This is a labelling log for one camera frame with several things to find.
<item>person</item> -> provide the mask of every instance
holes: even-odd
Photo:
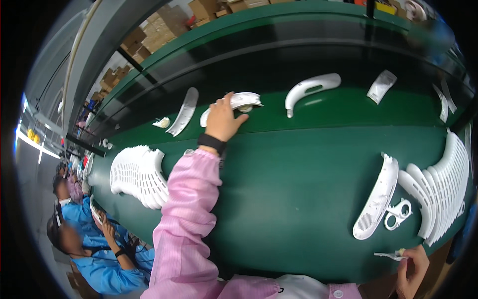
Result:
[[[67,179],[68,190],[70,194],[68,197],[76,203],[81,203],[83,199],[82,184],[78,181],[76,174],[69,173],[68,166],[66,166],[64,163],[60,163],[56,166],[56,175],[53,178],[53,181],[57,176]]]
[[[220,151],[248,119],[234,119],[230,105],[233,93],[211,104],[205,137],[199,147],[182,156],[168,179],[169,200],[162,207],[161,221],[153,231],[156,250],[149,288],[142,299],[324,299],[361,298],[353,283],[324,285],[303,275],[284,275],[278,279],[235,275],[230,281],[218,281],[216,265],[207,260],[210,250],[201,240],[216,224],[211,210],[219,196]],[[406,277],[406,264],[399,268],[397,293],[411,299],[428,267],[421,246],[404,252],[415,263],[415,274]]]
[[[65,220],[61,208],[47,222],[52,245],[70,256],[88,284],[105,295],[126,294],[145,289],[154,259],[154,249],[130,246],[125,242],[128,231],[119,233],[106,215],[99,212],[104,235],[83,235],[75,221]]]
[[[61,176],[56,176],[53,180],[53,192],[58,198],[58,204],[61,206],[61,213],[65,220],[77,222],[88,235],[98,235],[97,225],[93,221],[90,209],[89,186],[83,184],[82,203],[79,204],[70,198],[68,180]]]

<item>pink clothing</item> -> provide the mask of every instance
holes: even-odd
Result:
[[[70,198],[76,203],[83,202],[83,190],[81,184],[77,181],[73,182],[73,175],[68,177],[68,190],[70,190]]]
[[[156,250],[149,289],[142,299],[272,299],[281,286],[275,279],[235,275],[218,281],[216,265],[201,238],[216,225],[210,211],[219,196],[219,158],[196,150],[179,159],[168,179],[169,201],[153,231]],[[355,284],[329,286],[329,298],[340,289],[342,299],[361,298]]]

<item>hair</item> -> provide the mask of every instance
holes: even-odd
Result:
[[[56,195],[56,197],[58,197],[58,194],[56,192],[58,186],[63,183],[63,182],[66,182],[67,179],[66,178],[63,178],[61,177],[60,175],[56,175],[53,177],[53,194]]]

